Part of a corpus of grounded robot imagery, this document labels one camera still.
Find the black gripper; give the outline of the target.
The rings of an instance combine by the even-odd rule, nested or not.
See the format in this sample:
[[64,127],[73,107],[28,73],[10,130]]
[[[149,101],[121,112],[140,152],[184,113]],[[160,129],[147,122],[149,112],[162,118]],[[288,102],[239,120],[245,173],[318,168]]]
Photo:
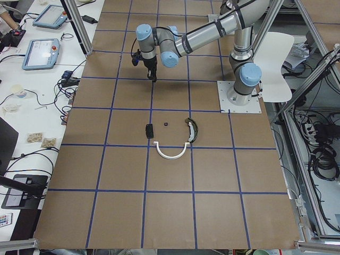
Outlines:
[[157,81],[157,57],[143,59],[144,66],[148,69],[147,78],[152,82]]

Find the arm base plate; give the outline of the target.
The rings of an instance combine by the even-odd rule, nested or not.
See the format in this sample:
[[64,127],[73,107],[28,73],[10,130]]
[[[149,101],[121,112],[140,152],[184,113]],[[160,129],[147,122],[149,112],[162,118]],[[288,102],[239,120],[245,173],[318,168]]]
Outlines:
[[255,88],[252,94],[243,96],[234,91],[234,81],[217,81],[217,87],[222,113],[261,114]]

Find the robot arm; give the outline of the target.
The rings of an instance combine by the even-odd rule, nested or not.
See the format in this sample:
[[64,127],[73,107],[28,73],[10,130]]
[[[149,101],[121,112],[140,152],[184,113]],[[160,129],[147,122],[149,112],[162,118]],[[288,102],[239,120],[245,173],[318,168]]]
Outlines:
[[163,66],[173,68],[180,57],[234,33],[234,48],[230,53],[230,64],[235,75],[234,85],[227,92],[227,99],[233,105],[249,103],[252,92],[260,83],[262,71],[254,64],[252,29],[253,24],[265,13],[269,1],[223,1],[218,18],[182,35],[175,26],[151,27],[138,25],[137,52],[131,54],[132,64],[143,62],[148,69],[147,77],[157,80],[156,48],[160,49]]

